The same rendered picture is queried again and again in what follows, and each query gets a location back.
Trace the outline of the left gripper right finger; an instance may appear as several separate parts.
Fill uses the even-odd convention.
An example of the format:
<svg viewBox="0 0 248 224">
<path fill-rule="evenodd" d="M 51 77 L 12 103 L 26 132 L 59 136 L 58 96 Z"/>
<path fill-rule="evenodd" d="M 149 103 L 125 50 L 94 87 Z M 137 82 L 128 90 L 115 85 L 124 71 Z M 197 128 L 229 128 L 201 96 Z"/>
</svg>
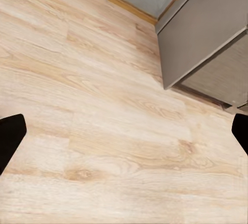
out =
<svg viewBox="0 0 248 224">
<path fill-rule="evenodd" d="M 248 116 L 236 114 L 231 131 L 248 155 Z"/>
</svg>

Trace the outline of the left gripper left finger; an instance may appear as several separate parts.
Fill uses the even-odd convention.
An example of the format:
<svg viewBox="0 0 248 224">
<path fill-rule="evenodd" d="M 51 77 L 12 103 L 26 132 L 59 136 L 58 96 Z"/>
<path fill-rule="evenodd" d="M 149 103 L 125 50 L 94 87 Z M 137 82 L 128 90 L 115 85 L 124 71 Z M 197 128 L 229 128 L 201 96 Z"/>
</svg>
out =
<svg viewBox="0 0 248 224">
<path fill-rule="evenodd" d="M 0 119 L 0 176 L 26 133 L 23 114 Z"/>
</svg>

